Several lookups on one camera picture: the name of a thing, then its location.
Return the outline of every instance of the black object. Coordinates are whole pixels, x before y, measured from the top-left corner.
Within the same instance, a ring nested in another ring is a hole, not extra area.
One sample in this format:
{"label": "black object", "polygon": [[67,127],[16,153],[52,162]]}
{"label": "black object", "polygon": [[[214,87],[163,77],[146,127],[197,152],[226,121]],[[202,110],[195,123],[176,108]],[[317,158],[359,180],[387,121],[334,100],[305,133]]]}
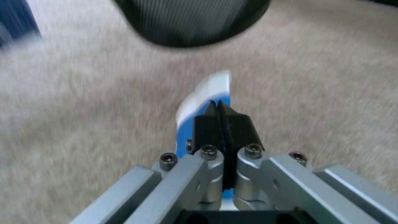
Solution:
{"label": "black object", "polygon": [[304,224],[316,223],[305,212],[292,211],[182,211],[175,224]]}
{"label": "black object", "polygon": [[145,39],[196,47],[230,38],[255,23],[270,0],[115,0]]}
{"label": "black object", "polygon": [[223,190],[234,187],[237,152],[253,143],[263,148],[250,117],[237,113],[222,101],[219,101],[217,106],[214,101],[211,101],[205,113],[195,117],[191,154],[203,145],[214,145],[222,152],[224,155]]}

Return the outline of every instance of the carpet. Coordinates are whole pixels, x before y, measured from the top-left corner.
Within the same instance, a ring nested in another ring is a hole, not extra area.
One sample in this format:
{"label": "carpet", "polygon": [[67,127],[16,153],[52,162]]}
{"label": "carpet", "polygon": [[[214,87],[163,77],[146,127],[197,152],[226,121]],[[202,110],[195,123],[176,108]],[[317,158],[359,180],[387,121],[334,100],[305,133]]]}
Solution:
{"label": "carpet", "polygon": [[274,0],[232,39],[168,49],[112,1],[28,2],[43,41],[0,52],[1,223],[66,223],[174,151],[178,105],[224,69],[270,155],[299,150],[398,195],[397,8]]}

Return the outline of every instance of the blue fabric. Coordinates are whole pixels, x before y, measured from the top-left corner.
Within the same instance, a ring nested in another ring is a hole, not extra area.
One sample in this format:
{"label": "blue fabric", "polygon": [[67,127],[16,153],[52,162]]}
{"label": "blue fabric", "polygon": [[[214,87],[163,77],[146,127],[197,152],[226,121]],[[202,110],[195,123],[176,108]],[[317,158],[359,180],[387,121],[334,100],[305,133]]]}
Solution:
{"label": "blue fabric", "polygon": [[31,32],[39,33],[39,29],[27,2],[1,0],[0,47]]}

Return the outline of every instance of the beige carpet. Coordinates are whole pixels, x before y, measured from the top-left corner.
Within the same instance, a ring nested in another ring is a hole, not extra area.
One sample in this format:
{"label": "beige carpet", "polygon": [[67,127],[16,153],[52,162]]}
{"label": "beige carpet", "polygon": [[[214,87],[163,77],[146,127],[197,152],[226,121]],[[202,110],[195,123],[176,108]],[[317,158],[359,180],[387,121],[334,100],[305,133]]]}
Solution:
{"label": "beige carpet", "polygon": [[398,195],[397,8],[274,0],[236,38],[170,50],[110,0],[29,2],[43,43],[0,54],[0,223],[66,223],[173,151],[179,103],[223,69],[271,155],[301,150]]}

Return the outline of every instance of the screw head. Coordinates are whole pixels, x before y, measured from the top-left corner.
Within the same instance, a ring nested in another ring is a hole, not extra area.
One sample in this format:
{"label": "screw head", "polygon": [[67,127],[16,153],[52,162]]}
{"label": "screw head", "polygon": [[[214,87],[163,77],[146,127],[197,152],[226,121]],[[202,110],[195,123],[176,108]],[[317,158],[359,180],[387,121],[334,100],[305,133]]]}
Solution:
{"label": "screw head", "polygon": [[164,171],[170,171],[177,164],[177,156],[174,153],[164,153],[160,156],[159,165]]}
{"label": "screw head", "polygon": [[192,154],[192,139],[187,139],[185,148],[187,150],[187,153]]}
{"label": "screw head", "polygon": [[258,159],[261,157],[263,147],[259,144],[252,143],[245,146],[245,155],[251,159]]}
{"label": "screw head", "polygon": [[293,151],[293,152],[289,153],[289,156],[291,156],[293,159],[295,159],[301,165],[303,165],[303,166],[307,165],[307,157],[304,155],[304,153],[299,152],[299,151]]}
{"label": "screw head", "polygon": [[217,158],[217,148],[214,145],[203,145],[201,148],[200,156],[204,160],[214,160]]}

